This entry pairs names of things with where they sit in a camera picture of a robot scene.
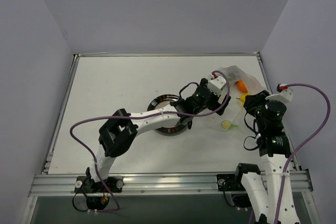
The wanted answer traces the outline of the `orange fake persimmon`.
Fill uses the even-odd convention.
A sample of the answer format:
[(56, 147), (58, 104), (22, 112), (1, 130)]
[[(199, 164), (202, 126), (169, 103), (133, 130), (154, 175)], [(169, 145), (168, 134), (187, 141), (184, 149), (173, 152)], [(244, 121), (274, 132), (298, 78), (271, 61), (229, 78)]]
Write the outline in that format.
[(236, 82), (237, 88), (240, 92), (247, 93), (248, 90), (243, 81), (239, 80)]

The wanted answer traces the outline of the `yellow fake pear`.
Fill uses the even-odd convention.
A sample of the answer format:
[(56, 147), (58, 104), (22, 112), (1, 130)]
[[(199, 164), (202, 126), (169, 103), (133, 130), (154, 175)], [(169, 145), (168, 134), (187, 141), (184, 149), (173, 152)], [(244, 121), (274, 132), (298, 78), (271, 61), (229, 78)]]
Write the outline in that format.
[(242, 94), (240, 97), (239, 97), (239, 100), (242, 102), (242, 103), (245, 103), (246, 101), (246, 97), (248, 96), (248, 93), (245, 93), (245, 94)]

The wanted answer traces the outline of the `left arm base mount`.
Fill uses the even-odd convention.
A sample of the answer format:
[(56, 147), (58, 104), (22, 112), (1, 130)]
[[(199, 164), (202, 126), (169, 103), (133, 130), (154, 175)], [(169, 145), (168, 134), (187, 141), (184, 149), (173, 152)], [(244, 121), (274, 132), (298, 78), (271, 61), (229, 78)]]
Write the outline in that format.
[[(122, 192), (122, 187), (124, 185), (122, 177), (108, 177), (104, 182), (113, 193)], [(107, 189), (101, 181), (94, 182), (94, 180), (88, 176), (78, 176), (76, 178), (74, 192), (85, 194), (105, 193), (107, 192)]]

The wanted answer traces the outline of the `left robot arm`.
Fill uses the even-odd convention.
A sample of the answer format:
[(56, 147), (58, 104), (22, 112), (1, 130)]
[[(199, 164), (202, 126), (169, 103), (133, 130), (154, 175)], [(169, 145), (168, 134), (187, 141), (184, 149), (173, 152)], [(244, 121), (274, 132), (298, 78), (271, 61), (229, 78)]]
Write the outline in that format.
[(102, 191), (115, 159), (128, 151), (137, 136), (163, 127), (191, 126), (192, 119), (206, 109), (222, 115), (230, 101), (230, 96), (225, 95), (224, 101), (219, 102), (224, 90), (229, 88), (222, 76), (210, 80), (203, 78), (192, 96), (186, 99), (179, 97), (162, 108), (144, 113), (116, 111), (115, 116), (129, 116), (130, 119), (108, 119), (99, 129), (97, 160), (86, 171), (87, 186), (94, 192)]

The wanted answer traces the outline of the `clear plastic bag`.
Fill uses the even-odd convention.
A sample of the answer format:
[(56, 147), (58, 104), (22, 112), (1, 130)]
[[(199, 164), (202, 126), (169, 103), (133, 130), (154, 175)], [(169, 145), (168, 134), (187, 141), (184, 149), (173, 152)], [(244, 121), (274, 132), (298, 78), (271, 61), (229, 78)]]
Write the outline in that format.
[(244, 104), (239, 100), (239, 97), (245, 93), (238, 90), (236, 82), (239, 80), (244, 82), (248, 90), (248, 95), (257, 94), (263, 90), (266, 90), (267, 88), (254, 76), (246, 73), (238, 66), (220, 67), (218, 70), (222, 72), (228, 79), (230, 86), (229, 95), (231, 99), (223, 115), (214, 113), (201, 118), (201, 121), (207, 128), (212, 130), (221, 132), (240, 130), (245, 127), (245, 109), (243, 108)]

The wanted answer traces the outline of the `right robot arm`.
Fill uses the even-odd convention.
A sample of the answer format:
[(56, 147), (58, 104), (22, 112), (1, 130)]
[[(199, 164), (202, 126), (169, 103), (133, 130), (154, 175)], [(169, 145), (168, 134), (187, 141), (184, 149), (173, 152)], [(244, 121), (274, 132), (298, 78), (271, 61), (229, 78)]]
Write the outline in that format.
[(266, 90), (247, 95), (247, 114), (255, 119), (256, 139), (266, 180), (256, 164), (240, 163), (233, 175), (236, 187), (244, 189), (256, 223), (299, 223), (290, 179), (290, 145), (282, 118), (287, 110), (281, 96)]

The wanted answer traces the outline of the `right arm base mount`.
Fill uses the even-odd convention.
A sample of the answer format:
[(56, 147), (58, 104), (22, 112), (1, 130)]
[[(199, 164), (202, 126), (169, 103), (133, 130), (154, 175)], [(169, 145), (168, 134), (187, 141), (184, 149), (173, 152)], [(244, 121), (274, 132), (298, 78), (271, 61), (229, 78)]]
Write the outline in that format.
[(217, 174), (217, 188), (219, 191), (244, 191), (240, 180), (234, 173)]

